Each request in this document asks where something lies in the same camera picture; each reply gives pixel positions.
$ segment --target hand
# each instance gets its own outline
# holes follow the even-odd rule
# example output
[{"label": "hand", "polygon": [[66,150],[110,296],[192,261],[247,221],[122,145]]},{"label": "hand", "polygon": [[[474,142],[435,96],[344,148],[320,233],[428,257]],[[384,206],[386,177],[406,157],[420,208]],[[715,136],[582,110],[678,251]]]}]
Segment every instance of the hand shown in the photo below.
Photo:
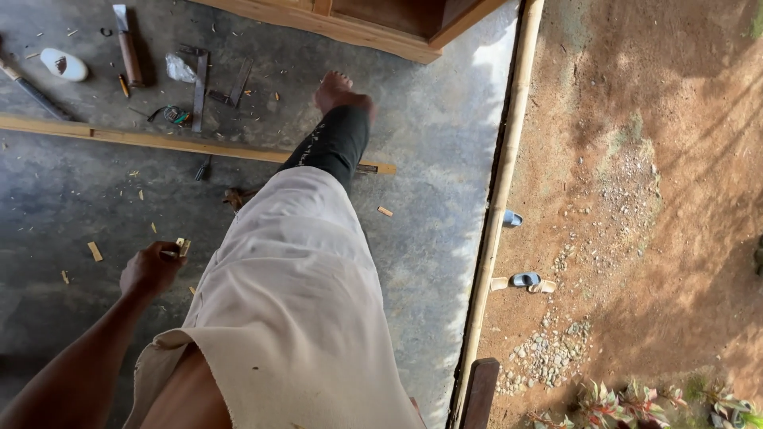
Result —
[{"label": "hand", "polygon": [[154,241],[127,262],[119,279],[122,295],[137,293],[153,298],[169,288],[188,260],[170,256],[163,250],[178,253],[180,246],[170,241]]}]

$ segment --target hammer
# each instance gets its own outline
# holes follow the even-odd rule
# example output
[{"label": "hammer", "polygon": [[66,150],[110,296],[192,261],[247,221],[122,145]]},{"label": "hammer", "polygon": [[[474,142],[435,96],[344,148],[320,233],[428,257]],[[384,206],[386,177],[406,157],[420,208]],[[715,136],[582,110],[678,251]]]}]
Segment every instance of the hammer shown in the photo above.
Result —
[{"label": "hammer", "polygon": [[40,103],[40,105],[43,106],[45,110],[50,112],[51,115],[55,116],[56,119],[60,119],[61,121],[74,121],[74,118],[53,104],[53,102],[48,97],[46,97],[45,94],[35,88],[31,83],[29,83],[28,80],[21,77],[20,74],[16,73],[16,71],[13,70],[8,64],[6,64],[2,58],[0,58],[0,69],[2,69],[2,71],[4,71],[9,78],[13,79],[27,94],[31,95],[32,98],[37,100],[37,102]]}]

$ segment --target concrete floor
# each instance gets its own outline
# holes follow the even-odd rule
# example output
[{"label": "concrete floor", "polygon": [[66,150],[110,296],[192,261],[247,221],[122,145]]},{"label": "concrete floor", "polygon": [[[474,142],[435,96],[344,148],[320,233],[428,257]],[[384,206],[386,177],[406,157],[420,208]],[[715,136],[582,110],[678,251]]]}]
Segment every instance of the concrete floor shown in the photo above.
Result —
[{"label": "concrete floor", "polygon": [[[378,267],[403,384],[427,426],[444,427],[504,105],[516,2],[463,34],[429,66],[191,2],[128,2],[138,5],[136,45],[151,85],[134,90],[129,100],[116,79],[124,73],[118,39],[98,31],[115,30],[110,2],[5,4],[4,57],[14,53],[11,62],[20,72],[93,124],[192,136],[161,119],[146,123],[126,108],[150,113],[172,103],[191,109],[193,85],[164,73],[164,55],[180,43],[211,51],[211,89],[227,92],[243,58],[255,60],[246,86],[252,96],[243,96],[237,110],[207,98],[201,134],[207,139],[294,148],[319,120],[311,93],[327,69],[343,71],[356,90],[372,95],[379,115],[365,158],[396,164],[398,174],[358,175],[351,198]],[[66,82],[51,76],[39,58],[24,58],[45,47],[79,56],[90,77]],[[0,79],[0,98],[0,110],[49,117],[9,79]],[[224,190],[262,185],[277,166],[216,157],[209,178],[195,182],[204,161],[198,154],[10,131],[0,131],[0,139],[7,145],[0,153],[3,405],[114,302],[120,272],[138,249],[152,240],[193,242],[189,264],[143,317],[127,354],[109,421],[109,427],[120,427],[132,404],[137,355],[153,336],[182,323],[191,301],[188,286],[197,283],[233,217],[221,204]],[[129,176],[134,170],[140,173]],[[394,217],[378,213],[379,205]],[[93,261],[89,241],[105,260]],[[71,284],[64,284],[61,270]]]}]

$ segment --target pencil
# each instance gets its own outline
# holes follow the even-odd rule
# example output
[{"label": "pencil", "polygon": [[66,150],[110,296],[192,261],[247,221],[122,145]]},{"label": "pencil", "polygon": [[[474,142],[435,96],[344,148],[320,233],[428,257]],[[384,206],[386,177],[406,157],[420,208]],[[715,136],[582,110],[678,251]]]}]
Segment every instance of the pencil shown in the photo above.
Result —
[{"label": "pencil", "polygon": [[119,75],[119,83],[122,84],[122,91],[124,91],[124,96],[130,98],[130,93],[127,92],[127,82],[124,80],[124,76]]}]

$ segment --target fingers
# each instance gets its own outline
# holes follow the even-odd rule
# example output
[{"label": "fingers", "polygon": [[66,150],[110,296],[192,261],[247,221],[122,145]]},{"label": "fingers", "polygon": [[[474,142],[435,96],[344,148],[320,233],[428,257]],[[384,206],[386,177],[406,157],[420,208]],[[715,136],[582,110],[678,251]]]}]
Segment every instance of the fingers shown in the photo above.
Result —
[{"label": "fingers", "polygon": [[154,241],[146,247],[146,250],[157,255],[162,251],[178,253],[180,251],[180,246],[172,241]]}]

